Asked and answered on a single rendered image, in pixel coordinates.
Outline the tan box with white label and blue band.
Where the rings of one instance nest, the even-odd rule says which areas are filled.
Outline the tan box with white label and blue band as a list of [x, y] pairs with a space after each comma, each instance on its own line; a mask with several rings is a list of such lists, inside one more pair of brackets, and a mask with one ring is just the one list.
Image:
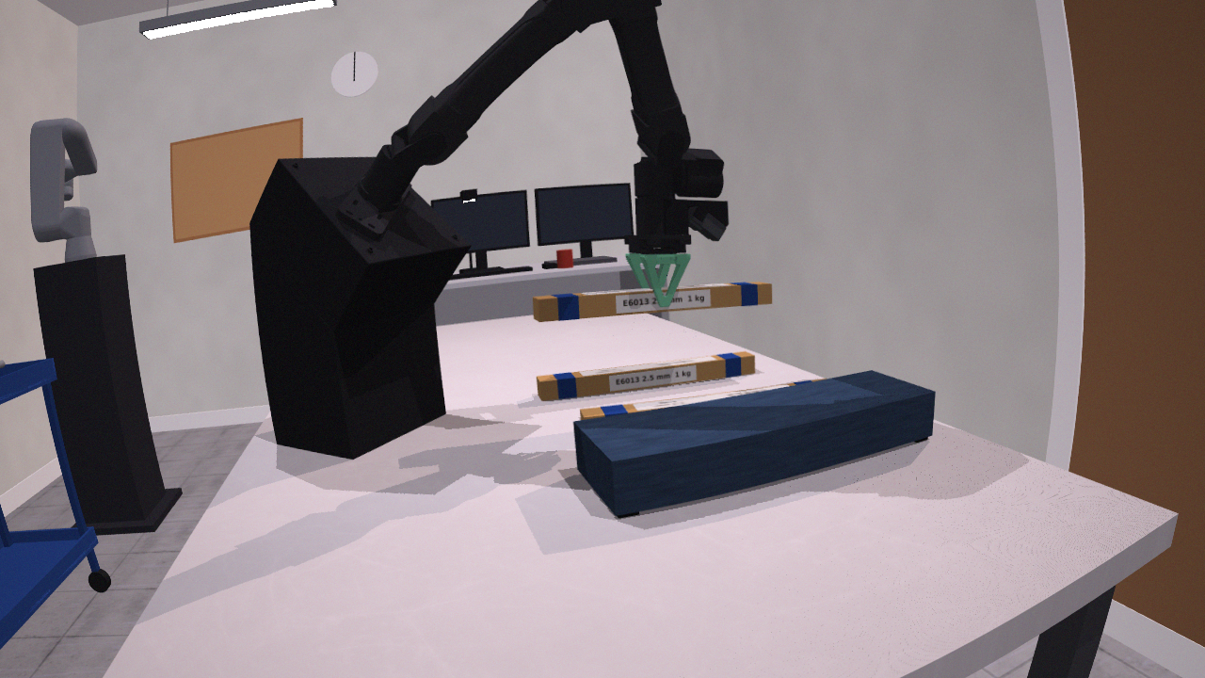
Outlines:
[[598, 408], [580, 409], [580, 415], [581, 415], [581, 420], [599, 419], [599, 417], [605, 417], [605, 415], [619, 415], [619, 413], [656, 411], [656, 409], [674, 407], [674, 405], [705, 402], [705, 400], [719, 399], [719, 397], [724, 397], [724, 396], [740, 396], [740, 395], [745, 395], [745, 394], [750, 394], [750, 393], [759, 393], [759, 391], [765, 391], [765, 390], [771, 390], [771, 389], [782, 389], [782, 387], [793, 387], [793, 385], [797, 385], [798, 383], [809, 383], [809, 382], [813, 382], [813, 381], [800, 381], [800, 382], [795, 382], [795, 383], [781, 383], [780, 385], [775, 385], [775, 387], [762, 387], [762, 389], [747, 389], [747, 390], [734, 391], [734, 393], [719, 393], [719, 394], [711, 394], [711, 395], [682, 396], [682, 397], [674, 397], [674, 399], [668, 399], [668, 400], [658, 400], [658, 402], [625, 403], [625, 405], [602, 405], [602, 407], [598, 407]]

